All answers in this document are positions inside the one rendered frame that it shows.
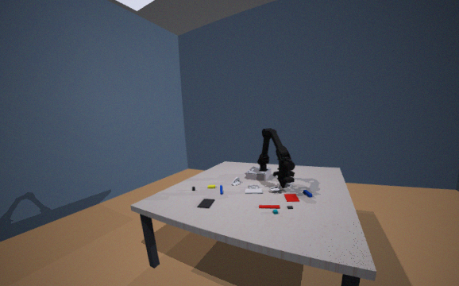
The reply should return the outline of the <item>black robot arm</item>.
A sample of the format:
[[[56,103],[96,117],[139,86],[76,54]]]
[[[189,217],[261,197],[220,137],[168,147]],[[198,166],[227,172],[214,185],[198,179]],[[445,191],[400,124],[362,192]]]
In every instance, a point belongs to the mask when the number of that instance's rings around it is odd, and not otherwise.
[[[276,131],[273,130],[272,128],[268,129],[263,129],[262,130],[262,135],[264,137],[264,143],[263,143],[263,149],[262,149],[262,154],[260,154],[259,160],[257,163],[260,165],[260,172],[266,172],[268,171],[267,169],[267,164],[269,164],[269,156],[268,156],[268,147],[269,147],[269,142],[270,139],[273,140],[275,146],[276,146],[276,156],[278,157],[277,160],[279,161],[279,168],[286,168],[287,170],[287,176],[292,176],[294,177],[294,172],[292,171],[295,167],[295,164],[291,160],[291,156],[284,147],[280,139],[278,138]],[[285,157],[285,158],[283,158]]]

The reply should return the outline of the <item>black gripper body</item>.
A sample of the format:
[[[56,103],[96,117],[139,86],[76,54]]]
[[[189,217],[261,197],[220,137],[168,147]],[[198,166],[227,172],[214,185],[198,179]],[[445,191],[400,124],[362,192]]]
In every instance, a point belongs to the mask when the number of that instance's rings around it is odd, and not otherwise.
[[[273,176],[276,176],[278,175],[278,178],[279,179],[282,179],[284,180],[285,183],[292,183],[292,182],[295,182],[295,179],[290,177],[290,176],[287,176],[287,170],[286,168],[278,168],[277,170],[279,170],[278,172],[274,172],[272,173]]]

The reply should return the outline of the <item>red square plate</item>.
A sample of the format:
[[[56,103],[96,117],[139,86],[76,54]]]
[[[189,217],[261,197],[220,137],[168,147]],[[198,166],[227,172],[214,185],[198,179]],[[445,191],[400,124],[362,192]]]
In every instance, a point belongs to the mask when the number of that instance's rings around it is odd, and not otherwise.
[[[296,194],[285,194],[284,196],[287,202],[299,202]]]

